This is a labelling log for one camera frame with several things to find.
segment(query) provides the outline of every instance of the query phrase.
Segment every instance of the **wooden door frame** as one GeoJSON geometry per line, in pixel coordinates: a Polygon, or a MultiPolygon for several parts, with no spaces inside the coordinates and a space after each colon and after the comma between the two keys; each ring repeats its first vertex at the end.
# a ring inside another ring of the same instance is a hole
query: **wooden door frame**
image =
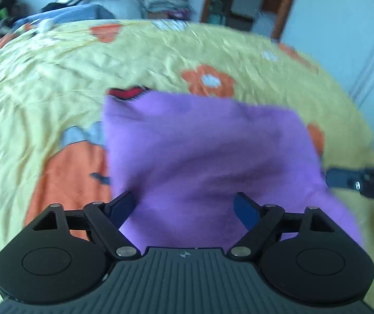
{"type": "Polygon", "coordinates": [[[206,0],[203,6],[202,10],[202,17],[200,19],[201,23],[205,23],[207,19],[209,18],[209,13],[210,13],[210,0],[206,0]]]}
{"type": "Polygon", "coordinates": [[[273,32],[271,33],[271,39],[280,40],[287,19],[292,8],[293,0],[282,0],[280,7],[277,12],[276,23],[274,24],[273,32]]]}

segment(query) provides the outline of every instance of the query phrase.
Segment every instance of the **green object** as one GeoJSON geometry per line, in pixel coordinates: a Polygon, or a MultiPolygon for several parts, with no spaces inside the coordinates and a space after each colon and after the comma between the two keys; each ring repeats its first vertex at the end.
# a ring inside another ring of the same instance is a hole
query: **green object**
{"type": "Polygon", "coordinates": [[[8,9],[0,9],[0,21],[8,18],[8,9]]]}

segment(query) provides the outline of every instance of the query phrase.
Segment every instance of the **doorway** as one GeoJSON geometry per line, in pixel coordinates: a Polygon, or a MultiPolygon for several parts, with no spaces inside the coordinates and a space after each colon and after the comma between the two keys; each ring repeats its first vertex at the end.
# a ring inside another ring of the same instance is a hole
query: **doorway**
{"type": "Polygon", "coordinates": [[[293,0],[208,0],[206,23],[278,40],[293,0]]]}

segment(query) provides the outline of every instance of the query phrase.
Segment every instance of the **purple towel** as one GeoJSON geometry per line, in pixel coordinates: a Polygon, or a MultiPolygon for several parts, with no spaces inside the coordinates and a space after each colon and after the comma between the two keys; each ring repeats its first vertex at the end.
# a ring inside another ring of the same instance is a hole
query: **purple towel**
{"type": "Polygon", "coordinates": [[[287,212],[318,206],[361,242],[292,111],[187,94],[107,96],[104,132],[113,196],[130,190],[138,201],[121,232],[141,251],[228,249],[246,233],[233,210],[239,191],[287,212]]]}

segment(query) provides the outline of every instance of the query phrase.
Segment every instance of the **blue blanket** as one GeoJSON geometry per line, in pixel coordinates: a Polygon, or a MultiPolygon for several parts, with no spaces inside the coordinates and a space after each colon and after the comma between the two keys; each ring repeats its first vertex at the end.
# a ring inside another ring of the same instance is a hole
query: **blue blanket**
{"type": "Polygon", "coordinates": [[[97,4],[85,4],[82,6],[66,7],[62,9],[52,10],[50,12],[31,15],[27,18],[18,20],[13,27],[13,31],[19,29],[26,23],[36,20],[53,19],[56,24],[72,23],[82,20],[103,20],[114,19],[114,15],[104,7],[97,4]]]}

